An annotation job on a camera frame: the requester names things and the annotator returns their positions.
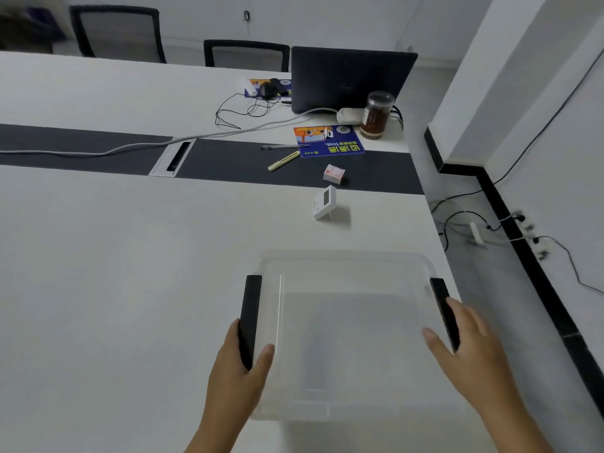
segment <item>tiled floor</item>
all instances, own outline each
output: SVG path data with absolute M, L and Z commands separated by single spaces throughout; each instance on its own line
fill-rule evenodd
M 202 51 L 177 49 L 165 48 L 170 63 L 202 64 Z M 79 52 L 66 48 L 60 53 Z M 415 68 L 396 101 L 428 200 L 479 189 L 474 178 L 438 174 L 423 140 L 453 76 L 453 70 Z M 462 197 L 458 203 L 497 221 L 482 194 Z M 443 204 L 435 219 L 442 221 L 456 211 L 454 204 Z M 506 238 L 502 231 L 490 237 Z M 464 302 L 483 312 L 499 332 L 524 400 L 554 449 L 604 451 L 604 421 L 511 245 L 478 248 L 453 232 L 449 240 L 447 257 Z

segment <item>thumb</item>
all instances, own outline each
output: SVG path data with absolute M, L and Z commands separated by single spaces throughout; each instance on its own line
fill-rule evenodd
M 267 345 L 260 352 L 260 356 L 258 356 L 258 361 L 256 365 L 252 367 L 252 370 L 249 371 L 249 374 L 253 377 L 254 380 L 258 381 L 261 384 L 261 387 L 264 388 L 266 383 L 266 377 L 268 376 L 268 371 L 271 369 L 272 358 L 275 356 L 275 345 Z
M 439 363 L 440 368 L 443 370 L 445 375 L 448 375 L 448 370 L 450 368 L 450 363 L 453 358 L 453 355 L 449 352 L 443 341 L 440 337 L 428 327 L 424 327 L 422 329 L 422 335 L 430 352 L 432 352 L 434 358 Z

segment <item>black mouse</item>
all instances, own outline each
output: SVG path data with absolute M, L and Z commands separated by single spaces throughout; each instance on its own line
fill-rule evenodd
M 264 100 L 270 100 L 279 95 L 279 93 L 277 92 L 277 88 L 274 84 L 271 83 L 262 83 L 260 85 L 260 89 L 258 89 L 258 94 Z

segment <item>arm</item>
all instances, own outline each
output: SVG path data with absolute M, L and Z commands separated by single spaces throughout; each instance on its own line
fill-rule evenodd
M 185 453 L 230 453 L 260 401 L 275 347 L 267 345 L 248 372 L 239 355 L 238 327 L 235 320 L 218 351 L 208 379 L 204 415 Z
M 505 351 L 480 315 L 448 298 L 461 344 L 451 354 L 430 329 L 422 333 L 453 386 L 476 409 L 500 453 L 553 453 L 524 407 Z

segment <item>clear plastic storage box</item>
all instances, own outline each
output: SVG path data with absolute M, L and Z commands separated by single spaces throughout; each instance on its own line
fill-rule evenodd
M 449 339 L 424 256 L 274 251 L 263 257 L 254 362 L 276 355 L 253 419 L 334 421 L 456 410 L 422 338 Z

